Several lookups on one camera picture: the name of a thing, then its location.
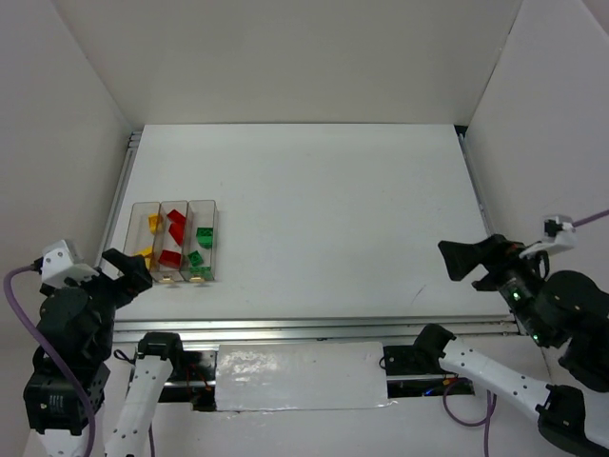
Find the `yellow lego brick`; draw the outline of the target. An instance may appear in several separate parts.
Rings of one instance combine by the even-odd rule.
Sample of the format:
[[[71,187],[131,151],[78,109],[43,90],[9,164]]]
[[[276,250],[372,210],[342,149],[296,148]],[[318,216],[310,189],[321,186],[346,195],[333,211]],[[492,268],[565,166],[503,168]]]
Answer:
[[[147,269],[150,269],[154,263],[153,246],[148,246],[134,253],[134,256],[141,256],[144,258]]]

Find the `yellow red lego stack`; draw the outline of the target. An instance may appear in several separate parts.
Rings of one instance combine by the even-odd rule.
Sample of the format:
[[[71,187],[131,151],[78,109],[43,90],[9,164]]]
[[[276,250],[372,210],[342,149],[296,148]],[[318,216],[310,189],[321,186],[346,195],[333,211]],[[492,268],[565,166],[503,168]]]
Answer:
[[[158,263],[166,268],[179,269],[182,265],[182,253],[163,249],[159,255]]]

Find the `green yellow striped lego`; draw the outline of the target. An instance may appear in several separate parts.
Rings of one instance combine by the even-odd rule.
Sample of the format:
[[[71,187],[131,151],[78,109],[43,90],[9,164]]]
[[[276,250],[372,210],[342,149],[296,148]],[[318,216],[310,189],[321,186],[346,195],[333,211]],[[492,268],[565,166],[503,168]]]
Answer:
[[[156,235],[159,231],[163,230],[164,219],[159,213],[150,214],[147,218],[149,232],[152,235]]]

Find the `red lego brick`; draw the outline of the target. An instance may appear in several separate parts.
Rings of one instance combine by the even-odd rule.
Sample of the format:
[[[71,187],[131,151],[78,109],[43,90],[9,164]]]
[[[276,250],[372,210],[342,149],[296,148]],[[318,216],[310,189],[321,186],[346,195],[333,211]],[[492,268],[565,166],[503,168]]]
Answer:
[[[184,243],[185,229],[185,224],[180,224],[176,222],[172,222],[169,226],[168,233],[179,247],[181,247]]]

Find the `green small lego brick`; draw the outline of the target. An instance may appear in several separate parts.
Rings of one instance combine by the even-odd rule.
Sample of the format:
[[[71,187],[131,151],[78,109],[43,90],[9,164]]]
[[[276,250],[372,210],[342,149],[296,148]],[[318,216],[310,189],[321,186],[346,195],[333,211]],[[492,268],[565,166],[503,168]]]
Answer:
[[[198,250],[193,250],[187,258],[192,268],[199,268],[205,264],[204,257]]]

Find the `green lego piece separated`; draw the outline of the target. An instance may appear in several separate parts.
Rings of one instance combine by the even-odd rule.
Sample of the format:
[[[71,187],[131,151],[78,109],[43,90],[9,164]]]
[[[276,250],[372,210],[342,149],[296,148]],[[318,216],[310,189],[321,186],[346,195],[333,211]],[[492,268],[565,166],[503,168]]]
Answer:
[[[214,275],[211,271],[211,267],[199,266],[190,267],[189,274],[191,279],[202,280],[202,281],[213,281]]]

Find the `green printed lego brick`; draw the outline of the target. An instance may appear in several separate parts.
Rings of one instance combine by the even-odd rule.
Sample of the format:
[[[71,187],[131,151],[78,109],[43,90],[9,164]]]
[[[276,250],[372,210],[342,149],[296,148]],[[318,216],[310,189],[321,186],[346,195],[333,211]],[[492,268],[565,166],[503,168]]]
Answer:
[[[203,249],[212,249],[214,242],[214,228],[198,227],[196,229],[196,240]]]

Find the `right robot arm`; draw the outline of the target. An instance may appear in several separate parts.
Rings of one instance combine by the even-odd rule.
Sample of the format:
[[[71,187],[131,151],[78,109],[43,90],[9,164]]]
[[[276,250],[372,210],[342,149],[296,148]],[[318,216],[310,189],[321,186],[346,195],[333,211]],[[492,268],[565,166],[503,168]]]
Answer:
[[[536,425],[550,444],[575,456],[608,453],[608,295],[588,276],[549,270],[550,256],[575,245],[571,236],[531,246],[495,234],[466,244],[441,241],[451,280],[477,267],[477,291],[497,292],[539,348],[562,348],[560,366],[578,384],[551,384],[476,351],[446,328],[427,325],[414,348],[431,368],[455,373],[496,394]]]

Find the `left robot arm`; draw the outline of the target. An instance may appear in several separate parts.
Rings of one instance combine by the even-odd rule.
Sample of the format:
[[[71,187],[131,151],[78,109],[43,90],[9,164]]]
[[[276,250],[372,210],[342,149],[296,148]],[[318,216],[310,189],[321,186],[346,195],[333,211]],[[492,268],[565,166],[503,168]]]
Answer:
[[[183,366],[178,334],[147,333],[129,359],[133,372],[117,424],[109,439],[99,437],[116,311],[153,285],[145,256],[111,248],[102,257],[118,277],[83,263],[66,241],[28,267],[40,275],[45,299],[38,323],[28,326],[38,348],[24,401],[29,426],[50,456],[141,456],[152,450],[151,426],[165,382]]]

